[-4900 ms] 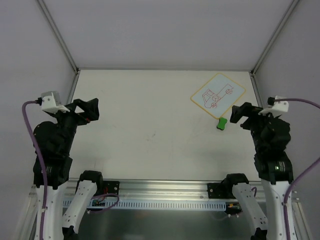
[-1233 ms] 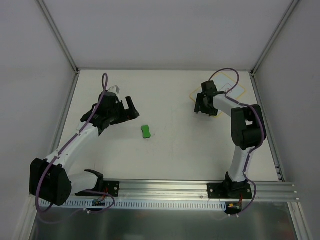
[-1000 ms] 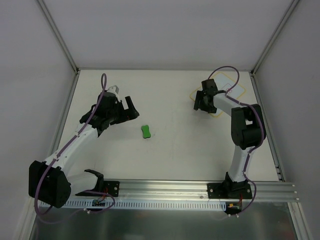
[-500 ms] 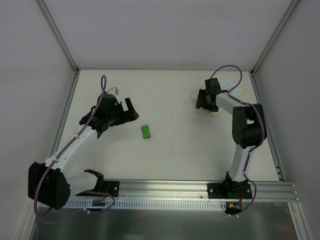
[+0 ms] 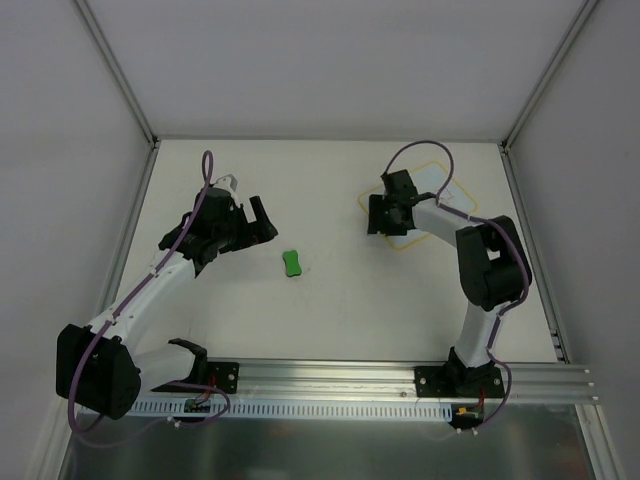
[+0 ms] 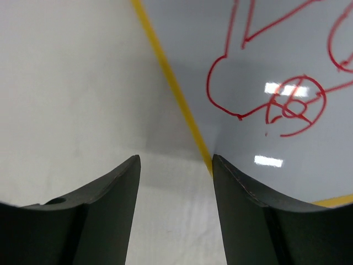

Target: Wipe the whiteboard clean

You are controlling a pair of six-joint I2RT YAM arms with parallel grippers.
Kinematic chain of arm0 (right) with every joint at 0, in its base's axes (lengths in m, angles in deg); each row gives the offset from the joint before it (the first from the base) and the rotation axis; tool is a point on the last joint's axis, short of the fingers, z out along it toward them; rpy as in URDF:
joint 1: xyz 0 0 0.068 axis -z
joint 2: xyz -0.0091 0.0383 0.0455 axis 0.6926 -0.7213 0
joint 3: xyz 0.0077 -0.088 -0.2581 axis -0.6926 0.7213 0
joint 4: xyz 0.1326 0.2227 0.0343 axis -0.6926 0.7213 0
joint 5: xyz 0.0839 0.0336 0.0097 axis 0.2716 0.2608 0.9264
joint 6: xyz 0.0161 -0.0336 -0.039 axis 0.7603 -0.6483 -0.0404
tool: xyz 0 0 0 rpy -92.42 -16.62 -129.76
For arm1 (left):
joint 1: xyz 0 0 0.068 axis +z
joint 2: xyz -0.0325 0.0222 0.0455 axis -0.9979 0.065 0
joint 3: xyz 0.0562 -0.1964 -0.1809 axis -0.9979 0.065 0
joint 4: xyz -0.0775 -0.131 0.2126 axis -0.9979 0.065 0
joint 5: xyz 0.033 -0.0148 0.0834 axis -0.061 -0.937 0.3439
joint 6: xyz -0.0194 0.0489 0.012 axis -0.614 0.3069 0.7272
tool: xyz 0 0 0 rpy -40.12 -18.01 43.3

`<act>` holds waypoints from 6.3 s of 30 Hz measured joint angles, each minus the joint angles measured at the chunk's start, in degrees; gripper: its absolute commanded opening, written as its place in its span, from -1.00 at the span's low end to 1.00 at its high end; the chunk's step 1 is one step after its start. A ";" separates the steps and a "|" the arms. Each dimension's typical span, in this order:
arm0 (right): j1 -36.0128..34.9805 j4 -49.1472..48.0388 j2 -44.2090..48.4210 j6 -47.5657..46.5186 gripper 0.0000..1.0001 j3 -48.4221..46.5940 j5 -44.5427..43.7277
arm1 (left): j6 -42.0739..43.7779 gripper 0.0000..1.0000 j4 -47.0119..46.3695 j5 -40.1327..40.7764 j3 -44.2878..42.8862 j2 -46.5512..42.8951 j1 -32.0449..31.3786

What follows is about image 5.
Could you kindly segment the green whiteboard eraser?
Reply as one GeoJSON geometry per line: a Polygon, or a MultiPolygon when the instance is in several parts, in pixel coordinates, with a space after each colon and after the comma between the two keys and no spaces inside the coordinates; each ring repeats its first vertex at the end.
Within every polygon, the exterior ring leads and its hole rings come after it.
{"type": "Polygon", "coordinates": [[[282,260],[284,262],[285,275],[288,278],[301,276],[303,273],[299,253],[296,250],[287,250],[282,253],[282,260]]]}

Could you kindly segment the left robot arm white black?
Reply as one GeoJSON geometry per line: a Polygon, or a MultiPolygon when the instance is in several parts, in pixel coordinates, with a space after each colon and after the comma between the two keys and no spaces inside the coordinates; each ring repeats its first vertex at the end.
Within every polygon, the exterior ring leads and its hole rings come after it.
{"type": "Polygon", "coordinates": [[[56,345],[55,390],[71,404],[117,420],[142,392],[196,391],[210,383],[207,351],[184,339],[140,354],[137,347],[170,295],[194,281],[219,255],[273,240],[278,231],[259,196],[255,218],[231,189],[209,185],[192,211],[164,235],[137,284],[87,325],[67,325],[56,345]]]}

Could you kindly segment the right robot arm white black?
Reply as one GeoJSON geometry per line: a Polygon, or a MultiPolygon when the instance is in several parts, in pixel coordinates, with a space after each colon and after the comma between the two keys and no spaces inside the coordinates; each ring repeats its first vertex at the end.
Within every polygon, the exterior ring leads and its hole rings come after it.
{"type": "Polygon", "coordinates": [[[463,327],[447,361],[417,374],[420,396],[473,397],[500,388],[493,347],[502,318],[526,300],[532,273],[513,220],[485,219],[420,194],[406,170],[381,176],[384,192],[369,196],[367,233],[405,236],[419,230],[455,248],[468,301],[463,327]]]}

